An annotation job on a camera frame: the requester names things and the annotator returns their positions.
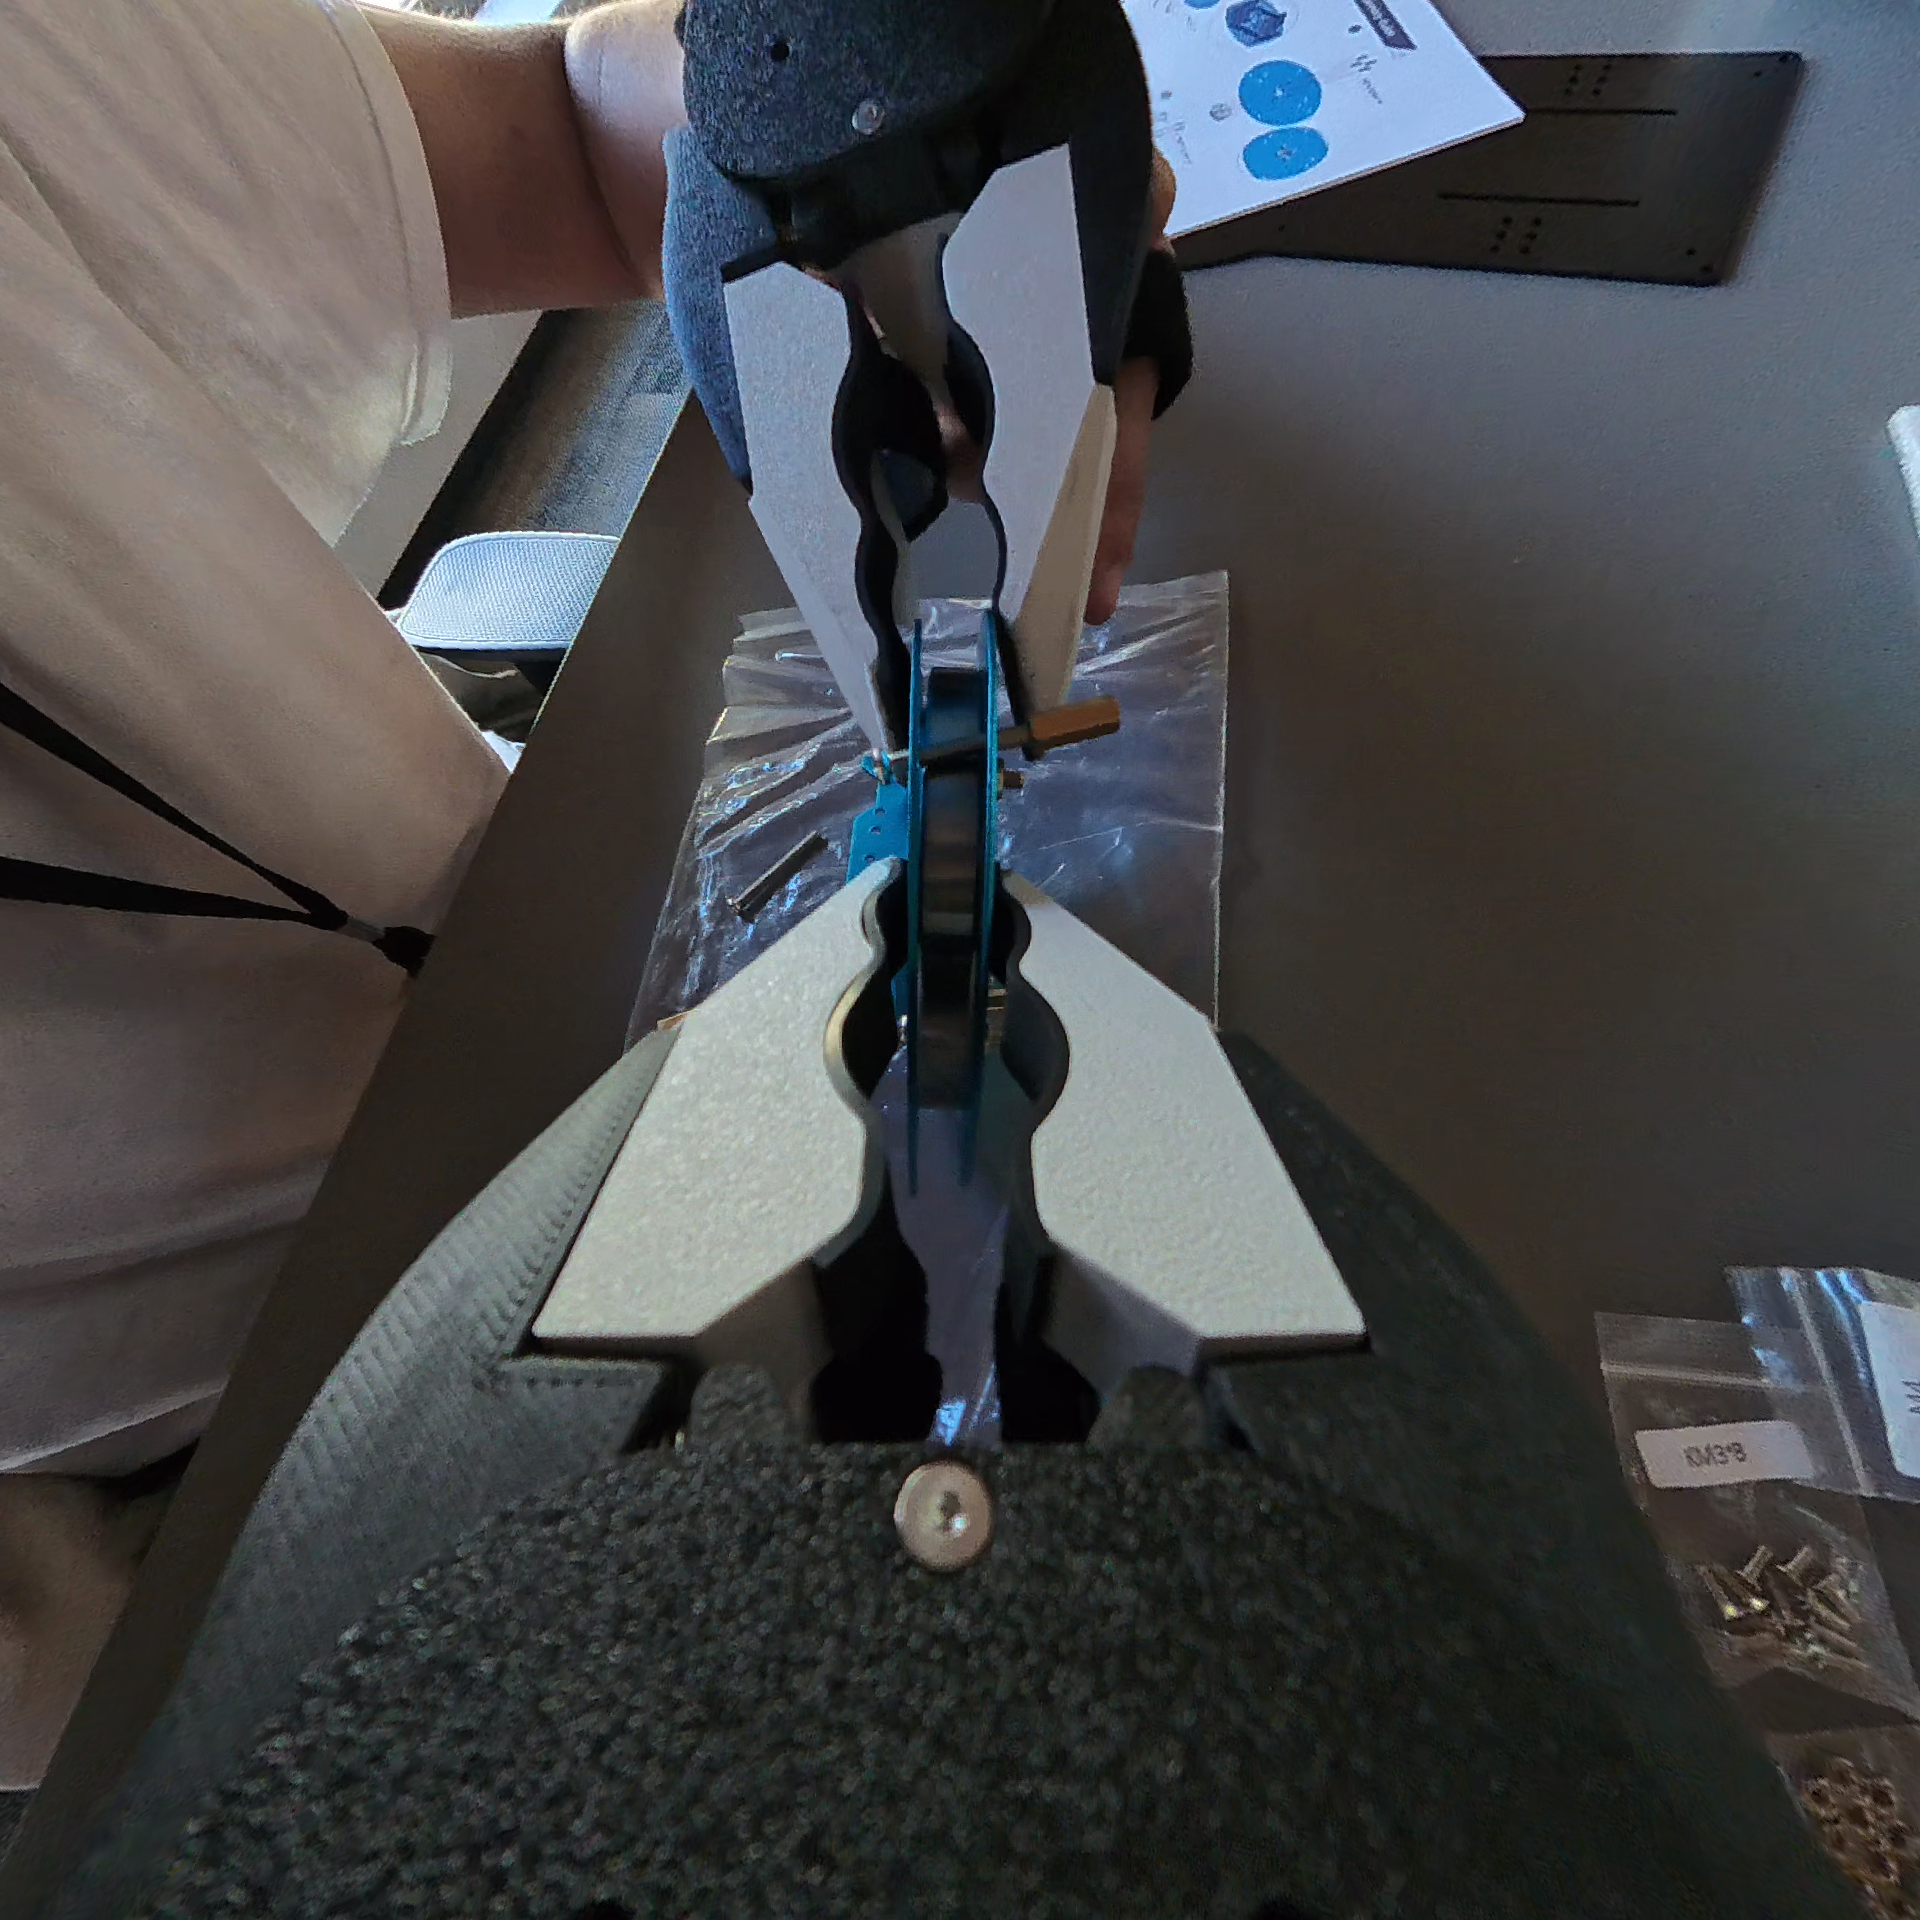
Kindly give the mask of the clear plastic bag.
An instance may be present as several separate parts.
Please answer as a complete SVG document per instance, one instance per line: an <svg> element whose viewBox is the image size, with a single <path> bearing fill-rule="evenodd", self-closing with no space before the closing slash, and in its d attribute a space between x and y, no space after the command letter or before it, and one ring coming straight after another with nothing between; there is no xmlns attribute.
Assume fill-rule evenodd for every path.
<svg viewBox="0 0 1920 1920"><path fill-rule="evenodd" d="M1000 804L1000 856L1181 995L1216 1012L1216 911L1228 691L1220 572L1125 588L1082 632L1072 691L1109 695L1121 730L1021 767ZM792 609L749 611L722 668L630 1036L681 1014L755 960L846 876L848 833L873 796L868 742ZM731 899L811 831L827 851L751 923ZM992 1446L994 1291L1006 1205L984 1147L957 1172L959 1112L920 1121L918 1186L905 1184L905 1061L873 1096L899 1228L924 1267L926 1343L942 1369L930 1437Z"/></svg>

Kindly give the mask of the person's left hand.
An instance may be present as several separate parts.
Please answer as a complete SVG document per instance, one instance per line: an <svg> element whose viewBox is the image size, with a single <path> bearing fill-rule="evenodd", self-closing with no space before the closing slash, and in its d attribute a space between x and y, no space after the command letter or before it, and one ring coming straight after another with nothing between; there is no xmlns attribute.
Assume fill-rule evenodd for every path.
<svg viewBox="0 0 1920 1920"><path fill-rule="evenodd" d="M1132 356L1121 364L1113 387L1113 457L1082 613L1088 625L1097 625L1113 615L1121 586L1132 562L1138 516L1146 498L1156 393L1158 364L1154 360Z"/></svg>

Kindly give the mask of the printed instruction sheet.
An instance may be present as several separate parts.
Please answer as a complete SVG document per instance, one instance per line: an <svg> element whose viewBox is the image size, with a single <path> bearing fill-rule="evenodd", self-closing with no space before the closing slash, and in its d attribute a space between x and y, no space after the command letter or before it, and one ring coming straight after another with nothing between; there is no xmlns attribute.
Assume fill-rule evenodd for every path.
<svg viewBox="0 0 1920 1920"><path fill-rule="evenodd" d="M1127 2L1175 179L1168 233L1520 122L1427 2Z"/></svg>

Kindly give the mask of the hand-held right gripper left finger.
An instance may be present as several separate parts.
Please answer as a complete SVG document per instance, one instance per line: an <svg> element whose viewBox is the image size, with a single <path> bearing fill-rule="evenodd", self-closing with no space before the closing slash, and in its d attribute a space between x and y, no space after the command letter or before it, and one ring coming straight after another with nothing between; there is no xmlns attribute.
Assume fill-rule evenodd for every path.
<svg viewBox="0 0 1920 1920"><path fill-rule="evenodd" d="M842 884L667 1038L533 1320L558 1351L829 1357L819 1273L873 1223L872 1090L893 1057L881 905Z"/></svg>

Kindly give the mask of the white mesh chair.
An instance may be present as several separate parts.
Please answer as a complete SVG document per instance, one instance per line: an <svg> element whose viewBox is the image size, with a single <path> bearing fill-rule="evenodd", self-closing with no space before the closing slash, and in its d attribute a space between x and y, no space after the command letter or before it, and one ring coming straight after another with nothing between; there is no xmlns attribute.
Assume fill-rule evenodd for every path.
<svg viewBox="0 0 1920 1920"><path fill-rule="evenodd" d="M511 669L539 695L609 572L616 537L488 531L447 541L389 619L424 658L468 673Z"/></svg>

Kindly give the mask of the small metal pin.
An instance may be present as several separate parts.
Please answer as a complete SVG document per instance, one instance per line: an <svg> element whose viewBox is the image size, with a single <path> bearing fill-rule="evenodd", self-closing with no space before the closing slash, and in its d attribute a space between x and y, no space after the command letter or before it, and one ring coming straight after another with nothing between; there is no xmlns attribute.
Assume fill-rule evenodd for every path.
<svg viewBox="0 0 1920 1920"><path fill-rule="evenodd" d="M751 925L766 905L813 860L827 851L827 837L811 831L780 853L764 870L749 880L731 899L731 915Z"/></svg>

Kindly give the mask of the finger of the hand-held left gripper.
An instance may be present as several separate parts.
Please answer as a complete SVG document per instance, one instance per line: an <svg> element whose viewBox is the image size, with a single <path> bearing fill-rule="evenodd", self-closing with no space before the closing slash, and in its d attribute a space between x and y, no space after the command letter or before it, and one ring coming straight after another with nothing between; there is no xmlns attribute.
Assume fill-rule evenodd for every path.
<svg viewBox="0 0 1920 1920"><path fill-rule="evenodd" d="M924 387L850 294L794 264L729 270L724 300L757 527L868 742L895 749Z"/></svg>
<svg viewBox="0 0 1920 1920"><path fill-rule="evenodd" d="M1109 467L1115 399L1094 377L1066 146L984 183L940 261L947 317L990 387L981 483L1002 545L994 609L1027 706L1066 701Z"/></svg>

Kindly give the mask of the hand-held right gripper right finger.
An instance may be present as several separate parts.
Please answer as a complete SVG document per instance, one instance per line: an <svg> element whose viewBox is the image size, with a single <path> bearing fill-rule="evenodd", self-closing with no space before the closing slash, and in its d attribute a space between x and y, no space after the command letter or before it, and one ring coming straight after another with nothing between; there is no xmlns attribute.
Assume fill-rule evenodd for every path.
<svg viewBox="0 0 1920 1920"><path fill-rule="evenodd" d="M1364 1320L1212 1026L1004 876L1002 1057L1035 1100L1039 1332L1080 1374L1347 1347Z"/></svg>

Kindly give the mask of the person's left forearm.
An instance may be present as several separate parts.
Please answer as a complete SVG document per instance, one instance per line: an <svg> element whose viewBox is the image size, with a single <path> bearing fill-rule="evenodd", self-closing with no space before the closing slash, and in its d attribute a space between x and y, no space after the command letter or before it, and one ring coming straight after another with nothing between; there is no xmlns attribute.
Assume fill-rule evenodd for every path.
<svg viewBox="0 0 1920 1920"><path fill-rule="evenodd" d="M661 142L685 120L675 15L367 13L420 134L455 319L661 296Z"/></svg>

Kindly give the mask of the small labelled bag of screws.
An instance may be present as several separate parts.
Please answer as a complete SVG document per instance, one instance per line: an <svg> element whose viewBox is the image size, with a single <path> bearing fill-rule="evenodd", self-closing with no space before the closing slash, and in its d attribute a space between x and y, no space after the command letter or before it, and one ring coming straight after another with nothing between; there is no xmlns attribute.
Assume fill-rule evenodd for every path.
<svg viewBox="0 0 1920 1920"><path fill-rule="evenodd" d="M1833 1402L1798 1332L1596 1312L1621 1472L1715 1676L1913 1717L1915 1678Z"/></svg>

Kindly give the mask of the small bag of brass nuts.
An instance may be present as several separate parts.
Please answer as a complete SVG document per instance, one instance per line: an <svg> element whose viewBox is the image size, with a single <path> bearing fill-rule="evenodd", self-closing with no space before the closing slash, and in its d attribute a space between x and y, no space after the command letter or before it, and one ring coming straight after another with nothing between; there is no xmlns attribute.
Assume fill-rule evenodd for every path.
<svg viewBox="0 0 1920 1920"><path fill-rule="evenodd" d="M1917 1916L1917 1725L1765 1733L1763 1744L1869 1916Z"/></svg>

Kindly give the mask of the small labelled clear bag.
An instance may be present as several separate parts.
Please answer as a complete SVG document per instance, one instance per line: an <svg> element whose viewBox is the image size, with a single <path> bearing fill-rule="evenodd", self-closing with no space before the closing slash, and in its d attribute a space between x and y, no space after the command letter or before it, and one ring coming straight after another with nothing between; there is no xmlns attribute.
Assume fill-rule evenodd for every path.
<svg viewBox="0 0 1920 1920"><path fill-rule="evenodd" d="M1861 1267L1728 1267L1724 1281L1777 1417L1802 1427L1816 1482L1917 1501L1917 1283Z"/></svg>

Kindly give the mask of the black metal plate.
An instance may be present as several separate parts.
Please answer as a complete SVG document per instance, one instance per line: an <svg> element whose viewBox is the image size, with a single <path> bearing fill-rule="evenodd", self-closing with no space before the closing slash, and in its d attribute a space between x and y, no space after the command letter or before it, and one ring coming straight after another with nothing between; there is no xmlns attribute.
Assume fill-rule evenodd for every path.
<svg viewBox="0 0 1920 1920"><path fill-rule="evenodd" d="M1800 54L1485 64L1518 124L1191 233L1179 264L1271 255L1682 286L1732 270Z"/></svg>

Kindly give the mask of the blue round metal wheel assembly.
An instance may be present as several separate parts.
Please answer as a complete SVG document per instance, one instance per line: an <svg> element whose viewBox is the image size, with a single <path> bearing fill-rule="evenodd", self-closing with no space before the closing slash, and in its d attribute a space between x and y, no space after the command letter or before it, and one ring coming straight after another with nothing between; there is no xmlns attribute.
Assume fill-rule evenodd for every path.
<svg viewBox="0 0 1920 1920"><path fill-rule="evenodd" d="M909 1189L918 1186L926 1112L961 1113L959 1176L967 1178L973 1166L994 956L998 802L1008 784L1020 784L1002 757L1043 755L1121 726L1109 695L1004 720L1002 642L1004 621L994 607L981 613L971 666L930 664L924 627L912 629L905 745L868 755L875 796L848 837L846 876L887 858L903 868L903 956L893 962L893 999L905 1051Z"/></svg>

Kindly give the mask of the person in beige shirt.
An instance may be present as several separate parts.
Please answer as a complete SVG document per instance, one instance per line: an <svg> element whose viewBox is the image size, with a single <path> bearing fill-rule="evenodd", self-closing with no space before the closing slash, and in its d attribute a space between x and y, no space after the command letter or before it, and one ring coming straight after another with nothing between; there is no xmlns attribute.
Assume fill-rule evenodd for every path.
<svg viewBox="0 0 1920 1920"><path fill-rule="evenodd" d="M371 925L503 767L330 545L443 412L414 118L348 4L3 4L3 685ZM391 1032L342 932L3 901L5 1470L227 1378Z"/></svg>

